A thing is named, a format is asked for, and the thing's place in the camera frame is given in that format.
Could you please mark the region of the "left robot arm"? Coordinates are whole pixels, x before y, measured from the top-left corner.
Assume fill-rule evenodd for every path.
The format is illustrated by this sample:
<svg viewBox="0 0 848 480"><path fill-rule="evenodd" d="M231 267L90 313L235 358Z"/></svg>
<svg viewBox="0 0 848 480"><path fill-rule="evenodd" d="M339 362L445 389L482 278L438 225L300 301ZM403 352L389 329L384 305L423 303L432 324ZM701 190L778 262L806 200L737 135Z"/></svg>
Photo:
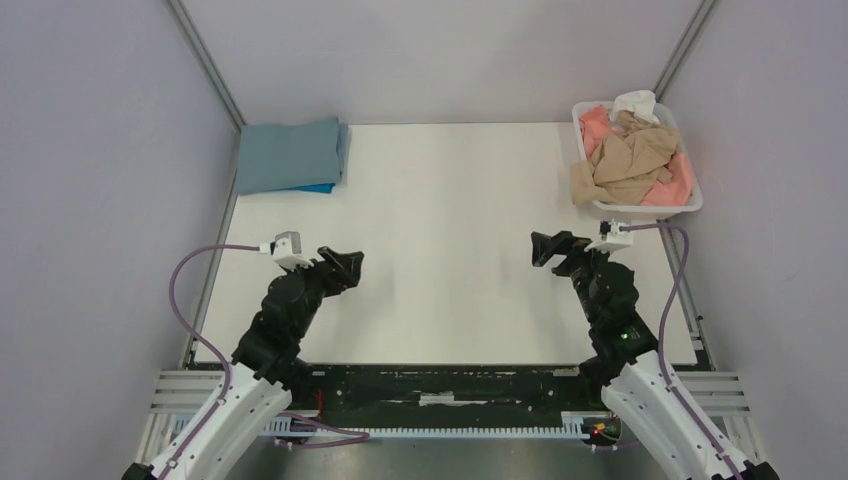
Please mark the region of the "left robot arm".
<svg viewBox="0 0 848 480"><path fill-rule="evenodd" d="M269 256L281 274L230 357L184 326L220 361L223 377L177 438L150 462L131 464L124 478L223 479L274 417L311 401L301 342L325 299L358 286L365 255L324 246L309 259L286 238L243 249Z"/></svg>

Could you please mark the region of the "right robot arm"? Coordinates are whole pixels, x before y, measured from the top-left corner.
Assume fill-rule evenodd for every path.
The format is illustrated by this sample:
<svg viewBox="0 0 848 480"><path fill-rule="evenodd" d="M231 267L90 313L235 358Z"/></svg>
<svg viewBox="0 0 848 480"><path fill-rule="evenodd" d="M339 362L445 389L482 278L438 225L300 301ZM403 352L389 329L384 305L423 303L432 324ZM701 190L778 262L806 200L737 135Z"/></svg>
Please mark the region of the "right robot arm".
<svg viewBox="0 0 848 480"><path fill-rule="evenodd" d="M612 225L598 241L569 231L531 235L532 264L562 257L552 272L571 280L589 323L595 355L579 366L580 400L616 414L670 479L777 478L768 462L748 458L696 403L638 314L635 273L610 258L632 231Z"/></svg>

